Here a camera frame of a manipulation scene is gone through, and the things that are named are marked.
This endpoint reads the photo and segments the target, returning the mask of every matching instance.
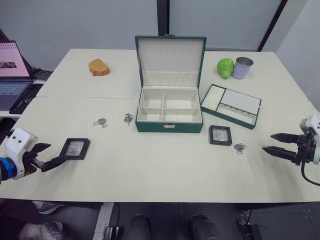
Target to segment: white fabric lining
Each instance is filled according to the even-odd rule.
[[[197,86],[199,71],[142,71],[142,76],[146,86]]]
[[[205,99],[203,100],[201,106],[216,111],[224,92],[224,88],[212,85],[207,95],[205,96]]]
[[[221,103],[255,115],[258,113],[260,107],[259,98],[230,89],[225,90]]]
[[[219,104],[217,110],[218,113],[227,115],[234,119],[238,119],[240,121],[246,122],[248,124],[254,125],[256,122],[256,115],[248,114],[246,112],[242,112],[240,110],[236,110],[235,108],[224,105],[223,103]]]
[[[196,87],[203,47],[201,38],[139,38],[143,85]]]

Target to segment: metal clasp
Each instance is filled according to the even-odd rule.
[[[108,126],[106,122],[107,122],[107,119],[105,119],[104,117],[101,117],[98,121],[95,121],[94,123],[92,123],[92,125],[93,126],[101,125],[103,128],[105,128],[106,126]]]
[[[164,124],[163,127],[165,129],[174,129],[176,127],[176,125],[175,124]]]
[[[134,117],[134,116],[131,115],[130,113],[126,113],[126,114],[124,115],[123,121],[124,121],[125,123],[128,123],[128,126],[130,127],[130,123],[131,123],[133,117]]]

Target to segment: laptop screen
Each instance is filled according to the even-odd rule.
[[[15,41],[0,42],[0,79],[29,79]]]

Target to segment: bread slice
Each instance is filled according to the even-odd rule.
[[[100,58],[89,62],[89,69],[93,76],[104,76],[110,73],[109,67]]]

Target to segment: black object on table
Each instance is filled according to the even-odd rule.
[[[210,144],[230,146],[232,144],[231,131],[228,126],[211,125],[209,128]]]
[[[40,68],[35,68],[32,72],[31,72],[31,77],[34,79],[41,79],[41,80],[45,80],[47,81],[48,78],[51,76],[53,72],[52,71],[47,71],[47,70],[42,70]]]
[[[10,114],[22,114],[28,104],[34,99],[39,92],[43,84],[35,83],[30,84],[24,93],[18,98],[18,100],[10,108]]]
[[[59,167],[67,160],[83,160],[85,159],[90,140],[87,138],[67,138],[59,156],[52,158],[50,161],[42,162],[36,159],[36,156],[30,156],[30,153],[39,153],[50,147],[47,143],[37,143],[26,157],[30,156],[30,162],[35,167],[41,169],[41,172],[47,172],[51,169]]]

